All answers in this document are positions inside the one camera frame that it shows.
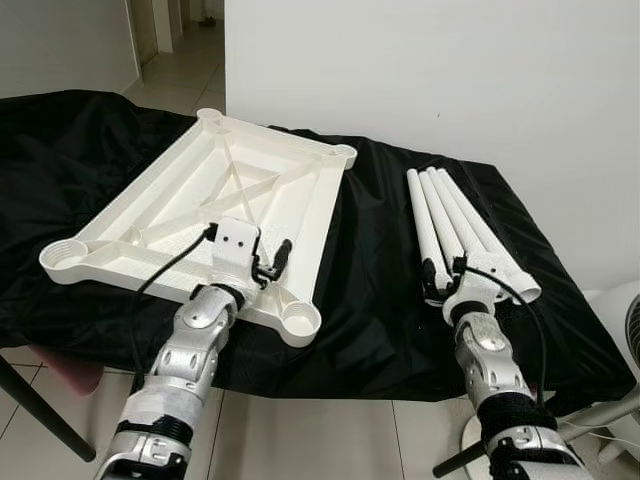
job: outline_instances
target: white cylindrical rod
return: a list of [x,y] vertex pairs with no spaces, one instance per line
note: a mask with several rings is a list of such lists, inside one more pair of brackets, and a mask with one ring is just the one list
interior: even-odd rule
[[447,267],[438,244],[438,237],[429,214],[427,200],[424,197],[418,172],[415,169],[407,171],[407,182],[409,183],[409,195],[411,196],[411,206],[413,207],[413,218],[418,232],[418,244],[420,245],[420,256],[424,262],[431,259],[435,268],[436,289],[444,293],[451,282],[451,277],[447,274]]
[[527,302],[532,302],[538,298],[542,292],[540,286],[531,275],[520,268],[500,239],[495,233],[493,233],[493,230],[489,228],[469,199],[453,181],[449,172],[445,169],[439,169],[438,175],[453,199],[458,204],[458,207],[473,228],[477,237],[482,242],[482,245],[484,245],[484,248],[490,253],[500,255],[502,258],[503,273],[509,279],[509,283],[513,289],[516,290]]
[[442,182],[442,178],[440,178],[436,169],[433,167],[427,168],[427,175],[429,175],[431,183],[436,189],[438,197],[440,197],[440,202],[442,202],[442,206],[449,216],[449,220],[451,220],[451,224],[458,235],[458,239],[465,253],[484,252],[485,248],[482,242],[473,231],[473,228],[467,221],[467,217],[464,216],[464,213],[460,210],[451,193],[449,193],[449,189]]
[[426,172],[420,172],[418,178],[420,179],[422,191],[429,206],[429,213],[431,214],[433,225],[436,228],[440,247],[444,253],[444,259],[449,267],[449,272],[453,272],[453,260],[458,257],[463,257],[464,250],[453,225],[451,225],[447,212],[440,202],[440,197],[438,197],[438,192],[436,192],[431,178],[429,178]]

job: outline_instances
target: black cable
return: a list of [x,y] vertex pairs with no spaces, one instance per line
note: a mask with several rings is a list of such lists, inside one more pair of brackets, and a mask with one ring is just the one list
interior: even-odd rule
[[169,260],[166,264],[160,267],[158,271],[156,271],[153,275],[147,278],[144,281],[144,283],[140,285],[140,288],[136,290],[135,295],[133,296],[133,298],[131,299],[131,302],[129,303],[129,307],[127,309],[127,317],[130,318],[129,340],[131,342],[131,354],[133,356],[133,363],[135,368],[135,375],[133,377],[133,385],[131,387],[131,393],[134,393],[140,390],[140,388],[142,388],[142,385],[144,384],[144,368],[142,366],[142,360],[140,359],[140,351],[138,350],[138,344],[136,343],[135,328],[134,328],[135,317],[133,316],[133,312],[135,310],[135,307],[140,301],[140,299],[142,298],[142,295],[144,294],[145,290],[149,288],[149,286],[153,282],[155,282],[163,273],[165,273],[167,270],[173,267],[176,263],[178,263],[184,257],[189,255],[191,252],[193,252],[198,247],[198,245],[202,243],[202,241],[205,238],[209,238],[211,234],[213,234],[213,237],[215,237],[215,229],[217,228],[217,226],[213,227],[213,225],[215,224],[212,224],[209,228],[204,230],[191,245],[189,245],[182,252],[180,252],[178,255],[176,255],[171,260]]
[[540,319],[536,315],[536,312],[533,311],[533,308],[529,306],[527,302],[524,301],[522,296],[516,292],[513,288],[507,285],[505,282],[500,280],[499,278],[494,277],[490,273],[484,272],[482,270],[478,270],[477,268],[464,266],[464,270],[470,273],[475,273],[476,275],[480,275],[488,280],[491,280],[493,283],[499,285],[503,290],[505,290],[509,295],[514,297],[521,305],[523,305],[527,309],[527,313],[533,320],[533,323],[538,330],[538,336],[540,337],[540,376],[538,377],[538,392],[536,401],[538,405],[544,406],[544,384],[547,377],[547,341],[544,336],[544,331],[542,330],[542,324],[540,323]]

